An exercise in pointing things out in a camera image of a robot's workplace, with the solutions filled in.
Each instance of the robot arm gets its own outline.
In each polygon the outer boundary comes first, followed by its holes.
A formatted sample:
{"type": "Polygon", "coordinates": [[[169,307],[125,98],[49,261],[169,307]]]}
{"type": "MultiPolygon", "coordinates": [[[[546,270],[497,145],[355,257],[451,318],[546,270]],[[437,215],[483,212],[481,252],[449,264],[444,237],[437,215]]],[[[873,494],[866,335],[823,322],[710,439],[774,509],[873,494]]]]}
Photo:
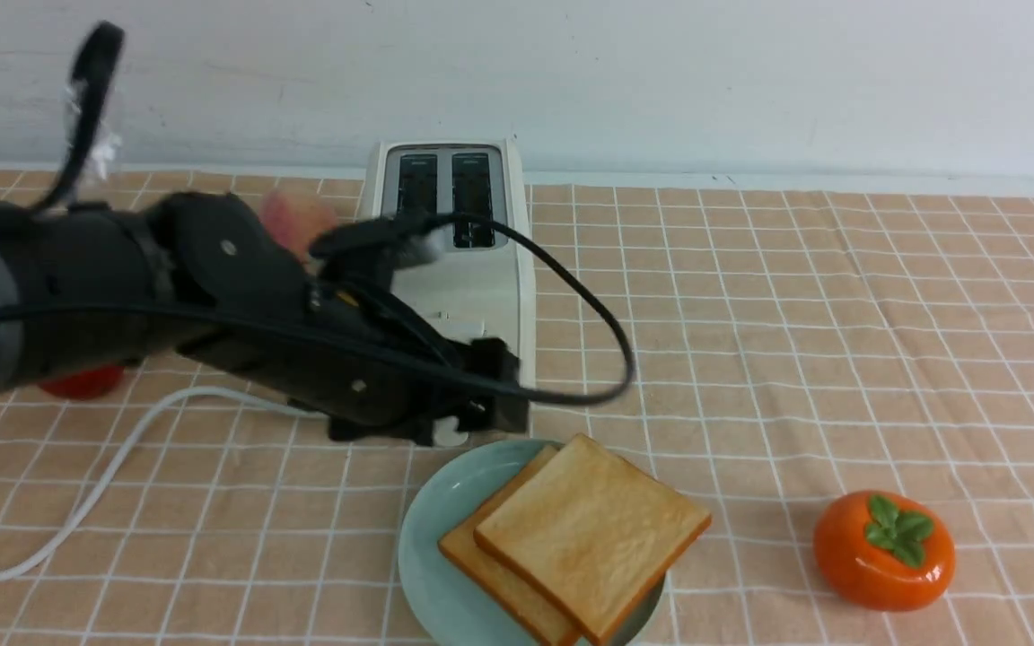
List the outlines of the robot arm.
{"type": "Polygon", "coordinates": [[[233,194],[51,214],[93,143],[121,37],[101,24],[79,53],[82,121],[51,194],[31,208],[0,202],[0,392],[175,350],[327,413],[334,440],[429,445],[438,420],[524,432],[530,401],[600,404],[629,388],[636,367],[611,312],[545,250],[486,218],[405,214],[342,226],[313,244],[311,275],[233,194]],[[620,340],[624,380],[592,394],[522,388],[499,339],[446,339],[393,297],[398,258],[455,221],[498,228],[574,286],[620,340]]]}

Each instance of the white cable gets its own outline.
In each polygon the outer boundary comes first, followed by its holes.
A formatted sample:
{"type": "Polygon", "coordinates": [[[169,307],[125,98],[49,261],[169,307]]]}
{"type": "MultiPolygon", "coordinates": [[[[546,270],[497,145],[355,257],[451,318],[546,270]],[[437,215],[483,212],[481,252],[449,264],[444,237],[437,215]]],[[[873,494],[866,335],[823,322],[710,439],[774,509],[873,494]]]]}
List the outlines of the white cable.
{"type": "Polygon", "coordinates": [[[230,389],[216,388],[216,386],[197,386],[197,388],[184,389],[177,391],[173,394],[168,394],[166,397],[161,398],[157,404],[152,405],[151,409],[147,410],[143,414],[143,419],[139,421],[139,424],[134,426],[134,430],[131,431],[130,437],[126,438],[126,441],[122,442],[122,447],[119,449],[118,453],[114,455],[114,459],[111,459],[111,465],[105,468],[101,478],[98,479],[98,484],[95,484],[93,490],[90,491],[90,495],[86,496],[86,500],[82,504],[79,504],[78,510],[70,515],[70,519],[66,520],[66,524],[63,525],[61,530],[58,530],[57,534],[54,534],[54,539],[50,540],[43,547],[39,549],[30,559],[21,561],[14,567],[7,567],[5,570],[0,570],[0,582],[10,581],[12,578],[18,578],[25,573],[30,572],[34,567],[44,561],[47,557],[54,553],[55,549],[58,549],[62,545],[66,536],[70,535],[75,528],[79,528],[79,524],[82,524],[83,519],[90,514],[91,510],[94,509],[94,504],[98,503],[98,499],[102,498],[102,492],[105,488],[110,486],[111,481],[114,480],[114,474],[119,472],[119,468],[122,466],[123,462],[126,462],[126,455],[130,454],[130,451],[134,449],[134,445],[139,443],[143,433],[149,428],[151,422],[155,418],[159,417],[159,413],[165,410],[169,405],[175,404],[175,402],[187,399],[190,397],[200,396],[213,396],[213,397],[223,397],[226,399],[233,399],[241,401],[243,404],[252,404],[255,407],[264,408],[267,410],[272,410],[274,412],[283,412],[286,414],[293,414],[297,418],[321,418],[325,419],[325,416],[320,412],[308,412],[300,408],[293,408],[291,405],[275,404],[275,402],[262,399],[258,397],[249,396],[249,394],[233,391],[230,389]]]}

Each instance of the toast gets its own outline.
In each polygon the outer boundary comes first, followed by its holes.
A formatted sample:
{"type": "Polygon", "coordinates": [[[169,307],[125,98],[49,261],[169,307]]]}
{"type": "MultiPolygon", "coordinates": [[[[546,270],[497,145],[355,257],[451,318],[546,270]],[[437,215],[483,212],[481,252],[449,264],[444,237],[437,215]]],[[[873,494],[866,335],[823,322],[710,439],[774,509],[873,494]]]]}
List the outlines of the toast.
{"type": "Polygon", "coordinates": [[[601,646],[711,522],[700,504],[578,434],[475,539],[601,646]]]}
{"type": "Polygon", "coordinates": [[[438,549],[452,564],[456,565],[465,576],[472,578],[481,589],[484,589],[493,601],[527,629],[538,643],[545,646],[572,646],[580,639],[577,629],[569,617],[564,615],[553,604],[534,589],[512,570],[505,567],[492,556],[481,551],[473,540],[473,528],[500,506],[510,495],[524,486],[538,471],[557,454],[557,450],[546,445],[537,457],[522,467],[499,491],[477,507],[467,519],[445,534],[438,541],[438,549]]]}

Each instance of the plate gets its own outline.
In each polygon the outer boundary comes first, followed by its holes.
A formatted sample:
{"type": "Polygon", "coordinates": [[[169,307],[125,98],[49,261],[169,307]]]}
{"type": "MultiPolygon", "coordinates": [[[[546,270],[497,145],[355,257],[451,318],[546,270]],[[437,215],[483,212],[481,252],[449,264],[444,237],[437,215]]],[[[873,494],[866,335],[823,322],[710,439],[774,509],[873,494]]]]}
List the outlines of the plate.
{"type": "MultiPolygon", "coordinates": [[[[443,466],[405,512],[398,541],[398,572],[405,599],[430,638],[442,646],[533,646],[527,630],[438,551],[438,541],[467,519],[489,495],[514,478],[544,445],[561,442],[523,438],[480,445],[443,466]]],[[[627,646],[648,625],[665,580],[616,634],[627,646]]],[[[585,639],[578,642],[588,645],[585,639]]]]}

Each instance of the persimmon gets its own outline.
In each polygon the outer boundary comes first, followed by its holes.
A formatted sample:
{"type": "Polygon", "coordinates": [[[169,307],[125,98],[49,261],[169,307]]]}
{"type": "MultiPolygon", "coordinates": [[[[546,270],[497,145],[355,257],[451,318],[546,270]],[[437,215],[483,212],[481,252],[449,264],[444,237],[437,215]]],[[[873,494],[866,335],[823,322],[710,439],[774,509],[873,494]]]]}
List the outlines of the persimmon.
{"type": "Polygon", "coordinates": [[[902,495],[857,491],[829,504],[813,532],[820,573],[865,609],[922,609],[955,575],[955,543],[942,520],[902,495]]]}

